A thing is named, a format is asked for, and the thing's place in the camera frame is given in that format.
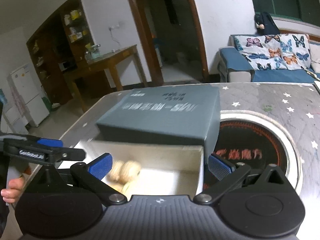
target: white refrigerator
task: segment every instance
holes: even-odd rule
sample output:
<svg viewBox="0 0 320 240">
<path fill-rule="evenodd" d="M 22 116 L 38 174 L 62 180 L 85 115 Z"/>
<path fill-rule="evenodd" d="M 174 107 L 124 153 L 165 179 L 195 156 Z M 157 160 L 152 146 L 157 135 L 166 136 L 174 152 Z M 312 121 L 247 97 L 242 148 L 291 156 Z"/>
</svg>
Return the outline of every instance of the white refrigerator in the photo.
<svg viewBox="0 0 320 240">
<path fill-rule="evenodd" d="M 26 106 L 26 118 L 30 125 L 37 127 L 49 115 L 49 111 L 33 82 L 28 64 L 12 72 L 11 77 Z"/>
</svg>

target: sofa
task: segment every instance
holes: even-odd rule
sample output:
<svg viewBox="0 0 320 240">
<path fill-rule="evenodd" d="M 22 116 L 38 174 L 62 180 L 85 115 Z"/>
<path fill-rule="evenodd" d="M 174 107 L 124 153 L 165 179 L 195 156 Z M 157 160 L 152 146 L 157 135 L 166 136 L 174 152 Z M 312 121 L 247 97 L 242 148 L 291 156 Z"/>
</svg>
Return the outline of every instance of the sofa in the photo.
<svg viewBox="0 0 320 240">
<path fill-rule="evenodd" d="M 242 34 L 230 39 L 232 46 L 219 50 L 221 82 L 313 83 L 304 69 L 320 73 L 320 43 L 306 34 Z"/>
</svg>

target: blue sofa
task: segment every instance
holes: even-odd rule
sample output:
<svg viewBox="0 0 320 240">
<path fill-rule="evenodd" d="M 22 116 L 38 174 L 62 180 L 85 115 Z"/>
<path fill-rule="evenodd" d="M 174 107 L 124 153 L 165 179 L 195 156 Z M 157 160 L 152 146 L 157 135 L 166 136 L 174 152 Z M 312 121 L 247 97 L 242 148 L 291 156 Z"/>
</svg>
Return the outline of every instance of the blue sofa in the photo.
<svg viewBox="0 0 320 240">
<path fill-rule="evenodd" d="M 235 35 L 231 36 L 234 45 Z M 289 83 L 313 83 L 314 78 L 303 69 L 271 69 L 254 70 L 249 62 L 236 50 L 234 46 L 221 48 L 218 71 L 221 82 L 289 82 Z"/>
</svg>

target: human hand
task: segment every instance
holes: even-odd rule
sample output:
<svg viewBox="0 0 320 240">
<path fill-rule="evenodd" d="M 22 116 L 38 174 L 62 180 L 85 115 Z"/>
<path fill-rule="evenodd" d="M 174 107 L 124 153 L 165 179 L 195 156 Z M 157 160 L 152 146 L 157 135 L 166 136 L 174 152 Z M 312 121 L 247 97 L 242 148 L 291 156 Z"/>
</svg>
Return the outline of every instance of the human hand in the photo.
<svg viewBox="0 0 320 240">
<path fill-rule="evenodd" d="M 31 175 L 30 167 L 28 167 L 24 173 Z M 3 200 L 7 203 L 16 203 L 20 197 L 24 184 L 25 179 L 23 176 L 17 179 L 11 179 L 8 184 L 9 188 L 1 190 L 1 196 L 3 197 Z"/>
</svg>

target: box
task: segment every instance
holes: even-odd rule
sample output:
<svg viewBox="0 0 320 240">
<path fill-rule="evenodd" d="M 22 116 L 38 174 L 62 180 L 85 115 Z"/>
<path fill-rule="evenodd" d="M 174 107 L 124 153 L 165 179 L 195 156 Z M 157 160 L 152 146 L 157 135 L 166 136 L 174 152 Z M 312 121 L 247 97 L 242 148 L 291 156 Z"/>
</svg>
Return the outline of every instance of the box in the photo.
<svg viewBox="0 0 320 240">
<path fill-rule="evenodd" d="M 203 191 L 203 147 L 139 145 L 103 141 L 80 141 L 75 148 L 87 153 L 85 163 L 104 153 L 113 161 L 137 161 L 141 172 L 131 195 L 189 195 L 192 199 Z M 68 169 L 76 162 L 63 161 L 59 169 Z M 102 179 L 110 184 L 108 176 Z"/>
<path fill-rule="evenodd" d="M 207 160 L 219 133 L 219 89 L 209 84 L 135 89 L 97 126 L 105 141 L 201 145 Z"/>
</svg>

